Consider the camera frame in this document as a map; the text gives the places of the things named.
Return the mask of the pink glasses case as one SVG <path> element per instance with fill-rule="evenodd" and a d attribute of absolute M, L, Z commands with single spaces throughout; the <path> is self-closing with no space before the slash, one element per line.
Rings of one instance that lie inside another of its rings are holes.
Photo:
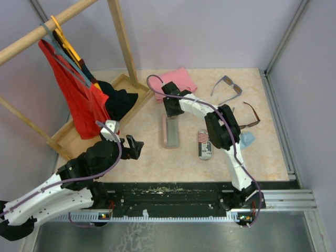
<path fill-rule="evenodd" d="M 177 118 L 162 117 L 162 144 L 166 149 L 175 149 L 180 146 L 179 126 Z"/>

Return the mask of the light blue cleaning cloth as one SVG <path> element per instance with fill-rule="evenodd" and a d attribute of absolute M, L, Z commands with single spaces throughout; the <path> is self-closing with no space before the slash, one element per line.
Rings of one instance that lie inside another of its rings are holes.
<path fill-rule="evenodd" d="M 251 132 L 241 133 L 239 137 L 240 137 L 240 148 L 241 149 L 248 148 L 256 140 L 256 137 Z"/>

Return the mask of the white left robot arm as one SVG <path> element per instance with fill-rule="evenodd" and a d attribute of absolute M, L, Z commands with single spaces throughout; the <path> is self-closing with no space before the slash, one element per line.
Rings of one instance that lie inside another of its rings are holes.
<path fill-rule="evenodd" d="M 119 142 L 99 141 L 26 195 L 11 202 L 1 201 L 1 237 L 20 240 L 59 215 L 106 207 L 109 194 L 96 179 L 119 160 L 137 160 L 143 146 L 131 135 Z"/>

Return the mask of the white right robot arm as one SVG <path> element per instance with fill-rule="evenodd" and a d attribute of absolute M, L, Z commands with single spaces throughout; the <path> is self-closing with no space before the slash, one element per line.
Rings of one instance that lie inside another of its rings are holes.
<path fill-rule="evenodd" d="M 241 130 L 228 105 L 209 104 L 190 91 L 181 91 L 175 83 L 169 82 L 161 87 L 163 102 L 168 117 L 179 116 L 185 112 L 205 120 L 208 137 L 212 145 L 223 151 L 230 170 L 232 186 L 236 194 L 235 203 L 242 208 L 253 202 L 258 195 L 263 202 L 260 185 L 248 173 L 240 148 Z"/>

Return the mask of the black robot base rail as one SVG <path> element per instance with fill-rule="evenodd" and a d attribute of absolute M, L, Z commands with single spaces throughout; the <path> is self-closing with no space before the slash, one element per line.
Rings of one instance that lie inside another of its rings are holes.
<path fill-rule="evenodd" d="M 101 208 L 55 217 L 76 224 L 125 222 L 235 222 L 250 225 L 266 207 L 256 186 L 239 192 L 229 182 L 107 183 L 109 197 Z"/>

